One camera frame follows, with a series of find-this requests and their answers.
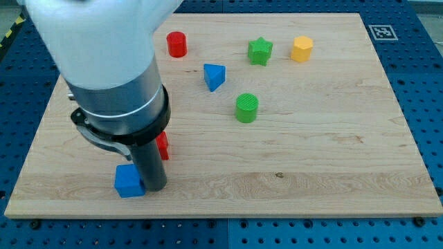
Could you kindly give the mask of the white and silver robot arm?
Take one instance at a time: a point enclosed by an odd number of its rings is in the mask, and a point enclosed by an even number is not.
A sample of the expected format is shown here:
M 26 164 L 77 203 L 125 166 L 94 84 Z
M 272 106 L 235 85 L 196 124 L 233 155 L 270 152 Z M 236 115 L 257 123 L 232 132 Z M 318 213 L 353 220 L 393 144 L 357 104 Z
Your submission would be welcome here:
M 24 0 L 78 108 L 71 119 L 90 143 L 132 161 L 145 189 L 167 178 L 156 137 L 170 103 L 153 36 L 178 0 Z

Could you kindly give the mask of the black flange with bracket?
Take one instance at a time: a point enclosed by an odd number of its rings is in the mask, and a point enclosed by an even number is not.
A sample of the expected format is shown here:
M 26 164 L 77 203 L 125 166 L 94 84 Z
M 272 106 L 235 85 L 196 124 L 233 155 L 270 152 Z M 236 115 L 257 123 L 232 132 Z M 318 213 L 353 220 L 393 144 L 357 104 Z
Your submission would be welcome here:
M 88 120 L 86 113 L 79 107 L 71 114 L 71 120 L 77 130 L 91 144 L 124 156 L 127 160 L 137 158 L 139 154 L 159 136 L 170 121 L 171 108 L 169 94 L 164 85 L 161 86 L 163 104 L 157 117 L 143 129 L 123 135 L 109 134 L 99 131 Z

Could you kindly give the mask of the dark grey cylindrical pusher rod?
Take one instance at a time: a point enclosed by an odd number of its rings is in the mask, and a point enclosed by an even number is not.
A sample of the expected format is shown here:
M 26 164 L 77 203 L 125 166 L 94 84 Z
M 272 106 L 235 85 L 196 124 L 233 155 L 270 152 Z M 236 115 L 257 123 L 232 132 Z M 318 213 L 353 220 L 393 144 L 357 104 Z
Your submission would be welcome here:
M 129 151 L 145 189 L 149 192 L 162 190 L 166 186 L 167 176 L 156 141 L 152 140 L 144 145 L 131 145 Z

